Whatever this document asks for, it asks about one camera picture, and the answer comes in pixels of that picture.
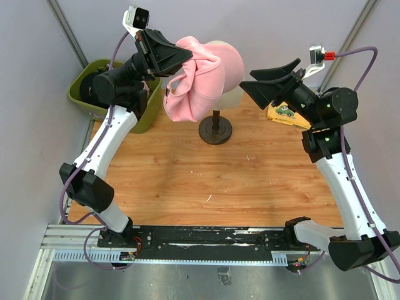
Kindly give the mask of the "pink baseball cap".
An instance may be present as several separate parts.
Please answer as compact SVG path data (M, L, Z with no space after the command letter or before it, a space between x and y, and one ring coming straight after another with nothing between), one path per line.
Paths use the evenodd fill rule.
M239 86L244 78L243 59L222 41L202 44L187 36L176 46L191 51L193 57L182 64L182 73L168 82L164 110L174 122L197 122L209 110L219 108L221 97Z

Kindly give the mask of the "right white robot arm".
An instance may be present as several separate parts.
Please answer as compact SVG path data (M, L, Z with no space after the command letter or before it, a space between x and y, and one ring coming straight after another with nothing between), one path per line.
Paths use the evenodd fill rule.
M240 87L261 109L286 103L310 128L302 132L302 145L324 176L344 224L343 229L323 226L308 217L285 223L283 242L297 250L309 244L327 252L342 271L364 267L392 254L399 233L387 229L358 178L343 125L357 119L358 95L347 87L334 87L318 96L304 83L299 59L271 69L252 70L251 81Z

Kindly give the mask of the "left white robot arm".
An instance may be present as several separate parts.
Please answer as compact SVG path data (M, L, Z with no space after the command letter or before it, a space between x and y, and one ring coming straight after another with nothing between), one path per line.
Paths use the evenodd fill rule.
M190 50L169 42L160 31L134 33L137 53L122 66L95 75L92 89L108 112L100 129L72 164L59 170L63 182L61 196L68 196L90 210L103 225L110 245L125 248L137 241L133 221L114 200L114 189L104 180L112 158L123 139L138 123L147 108L146 81L176 74L193 57Z

